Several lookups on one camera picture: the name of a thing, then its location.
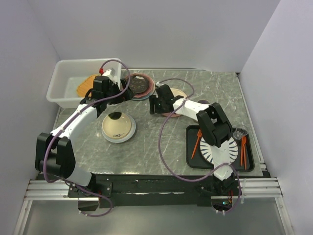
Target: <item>plate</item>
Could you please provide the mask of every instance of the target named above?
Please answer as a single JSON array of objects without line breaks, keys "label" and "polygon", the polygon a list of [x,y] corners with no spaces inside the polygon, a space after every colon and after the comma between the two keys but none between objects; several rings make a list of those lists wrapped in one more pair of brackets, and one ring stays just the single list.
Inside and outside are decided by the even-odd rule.
[{"label": "plate", "polygon": [[156,87],[154,86],[153,89],[152,89],[147,95],[145,95],[145,96],[143,96],[143,97],[141,97],[141,98],[135,98],[135,97],[133,97],[132,100],[134,100],[134,101],[145,100],[145,99],[149,98],[149,97],[155,92],[155,90],[156,90]]},{"label": "plate", "polygon": [[131,83],[129,85],[130,89],[135,95],[145,93],[150,86],[150,81],[145,76],[134,75],[132,76]]},{"label": "plate", "polygon": [[140,77],[144,77],[144,78],[146,78],[148,81],[149,81],[149,87],[148,87],[148,89],[145,91],[145,92],[143,92],[143,93],[140,93],[140,94],[134,94],[134,97],[132,98],[132,100],[142,100],[141,98],[143,98],[143,99],[146,99],[147,97],[149,97],[149,96],[147,96],[148,94],[150,94],[150,92],[151,92],[151,90],[154,90],[155,88],[156,88],[156,85],[155,85],[155,82],[153,81],[153,79],[151,78],[151,77],[149,77],[149,76],[147,76],[147,75],[145,75],[145,74],[143,74],[143,73],[133,73],[133,74],[131,74],[131,76],[133,77],[133,76],[140,76]]},{"label": "plate", "polygon": [[[238,146],[236,141],[231,137],[228,141],[229,143],[229,154],[230,154],[230,163],[233,163],[238,157]],[[209,163],[213,163],[213,156],[211,146],[205,142],[204,138],[201,138],[200,141],[200,152],[204,159],[206,159]]]},{"label": "plate", "polygon": [[131,129],[130,129],[128,135],[125,136],[125,137],[123,137],[123,138],[121,138],[121,139],[112,139],[112,138],[108,137],[108,136],[105,134],[103,128],[101,128],[102,134],[103,134],[104,138],[105,138],[107,141],[110,141],[110,142],[112,142],[112,143],[122,143],[122,142],[125,142],[125,141],[129,140],[129,139],[134,135],[135,130],[136,130],[136,122],[135,122],[135,120],[133,119],[132,116],[130,116],[130,115],[128,115],[128,114],[125,114],[125,115],[128,116],[128,118],[130,119],[130,121],[131,121],[131,123],[132,123]]}]

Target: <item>white plate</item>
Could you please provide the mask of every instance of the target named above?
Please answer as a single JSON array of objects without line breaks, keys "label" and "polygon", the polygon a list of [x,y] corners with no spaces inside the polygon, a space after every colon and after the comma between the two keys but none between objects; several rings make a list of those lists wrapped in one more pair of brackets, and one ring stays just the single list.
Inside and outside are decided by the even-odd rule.
[{"label": "white plate", "polygon": [[108,136],[104,133],[103,129],[101,128],[102,134],[103,134],[104,138],[105,138],[107,141],[110,141],[110,142],[112,142],[112,143],[122,143],[122,142],[125,142],[125,141],[129,140],[129,139],[134,135],[135,130],[136,130],[136,122],[135,122],[135,120],[133,119],[132,116],[130,116],[130,115],[128,115],[128,114],[126,114],[126,115],[130,118],[130,120],[131,120],[131,122],[132,122],[132,128],[131,128],[131,130],[129,131],[128,135],[125,136],[124,138],[117,139],[117,140],[111,139],[110,137],[108,137]]},{"label": "white plate", "polygon": [[[230,154],[230,163],[233,163],[238,157],[238,146],[236,141],[231,137],[228,141],[229,143],[229,154]],[[211,146],[205,142],[204,138],[201,138],[200,141],[200,151],[204,159],[206,159],[209,163],[213,163],[213,156]]]}]

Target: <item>dark plate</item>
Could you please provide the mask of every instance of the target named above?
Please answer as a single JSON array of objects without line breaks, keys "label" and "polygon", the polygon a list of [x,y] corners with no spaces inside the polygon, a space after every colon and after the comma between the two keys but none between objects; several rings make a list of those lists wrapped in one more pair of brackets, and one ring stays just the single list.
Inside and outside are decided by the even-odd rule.
[{"label": "dark plate", "polygon": [[142,94],[149,87],[149,80],[143,76],[135,75],[132,76],[130,88],[134,94]]},{"label": "dark plate", "polygon": [[[186,160],[187,164],[192,168],[200,168],[200,169],[213,169],[213,164],[207,162],[200,152],[200,145],[198,144],[197,150],[193,159],[191,159],[192,152],[194,150],[196,141],[197,141],[197,133],[199,131],[198,125],[190,125],[186,128]],[[244,165],[240,166],[240,152],[241,152],[241,141],[236,141],[238,146],[238,156],[237,159],[232,163],[237,171],[249,172],[254,169],[254,161],[252,157],[252,151],[250,146],[250,138],[249,134],[246,136],[246,157],[247,157],[247,170],[245,170]]]}]

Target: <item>black tray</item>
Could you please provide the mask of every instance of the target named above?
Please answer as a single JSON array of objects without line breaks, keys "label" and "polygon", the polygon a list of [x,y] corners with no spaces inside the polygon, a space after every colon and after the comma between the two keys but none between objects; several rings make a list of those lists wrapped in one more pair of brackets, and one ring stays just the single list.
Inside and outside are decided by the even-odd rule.
[{"label": "black tray", "polygon": [[[200,168],[200,169],[213,169],[213,164],[207,162],[200,152],[200,144],[198,144],[197,150],[193,159],[191,159],[192,152],[194,150],[196,141],[197,141],[197,133],[199,131],[198,125],[190,125],[186,128],[186,160],[187,164],[192,168]],[[254,161],[252,157],[252,151],[250,146],[250,138],[249,134],[246,135],[246,153],[247,153],[247,170],[245,170],[245,166],[240,166],[240,152],[241,152],[241,141],[236,141],[238,146],[238,156],[237,159],[232,163],[237,171],[249,172],[254,169]]]}]

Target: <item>beige bowl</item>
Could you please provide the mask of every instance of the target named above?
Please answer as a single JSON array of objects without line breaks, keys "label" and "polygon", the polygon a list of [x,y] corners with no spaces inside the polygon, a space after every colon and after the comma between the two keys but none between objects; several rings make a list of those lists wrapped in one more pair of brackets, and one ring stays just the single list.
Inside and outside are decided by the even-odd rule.
[{"label": "beige bowl", "polygon": [[131,131],[132,122],[125,113],[115,112],[107,115],[102,122],[102,130],[109,138],[119,140]]},{"label": "beige bowl", "polygon": [[[181,96],[183,96],[184,98],[187,97],[187,95],[186,95],[183,91],[181,91],[181,90],[179,90],[179,89],[171,88],[171,91],[172,91],[174,97],[177,96],[177,95],[181,95]],[[171,114],[171,113],[164,113],[164,114],[162,114],[162,115],[168,117],[170,114]],[[173,114],[173,115],[171,115],[171,118],[179,117],[180,115],[181,115],[181,114]]]}]

